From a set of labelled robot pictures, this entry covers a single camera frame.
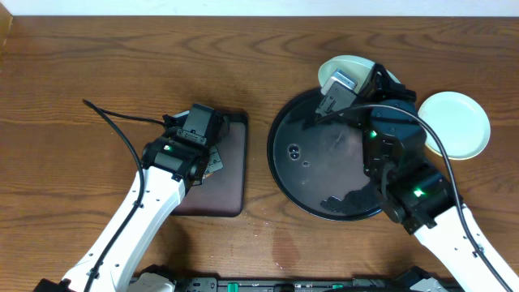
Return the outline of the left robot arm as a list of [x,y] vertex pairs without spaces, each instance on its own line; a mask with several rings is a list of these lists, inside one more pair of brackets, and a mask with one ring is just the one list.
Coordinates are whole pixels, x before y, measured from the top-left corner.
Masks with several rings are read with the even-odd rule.
[[59,283],[42,279],[35,291],[173,291],[176,282],[137,264],[165,219],[188,192],[188,182],[163,162],[139,168],[127,197],[85,256]]

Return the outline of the light blue plate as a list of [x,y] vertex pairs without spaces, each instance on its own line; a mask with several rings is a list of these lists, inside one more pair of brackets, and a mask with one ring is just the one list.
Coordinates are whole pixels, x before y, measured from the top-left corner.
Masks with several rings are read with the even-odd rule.
[[355,55],[336,56],[320,66],[318,70],[318,81],[320,86],[323,87],[326,81],[332,76],[332,73],[339,69],[357,82],[355,88],[357,92],[374,65],[375,62],[370,59]]
[[459,92],[433,94],[422,103],[418,116],[438,135],[451,160],[476,157],[491,138],[491,124],[485,110]]

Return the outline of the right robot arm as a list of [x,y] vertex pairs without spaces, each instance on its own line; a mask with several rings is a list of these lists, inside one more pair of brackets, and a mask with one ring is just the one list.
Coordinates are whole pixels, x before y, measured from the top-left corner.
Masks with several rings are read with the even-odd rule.
[[447,172],[427,160],[428,137],[438,135],[418,116],[416,94],[372,65],[362,84],[336,69],[321,88],[317,122],[343,118],[362,132],[365,174],[386,215],[426,247],[465,291],[516,291],[518,275],[490,244]]

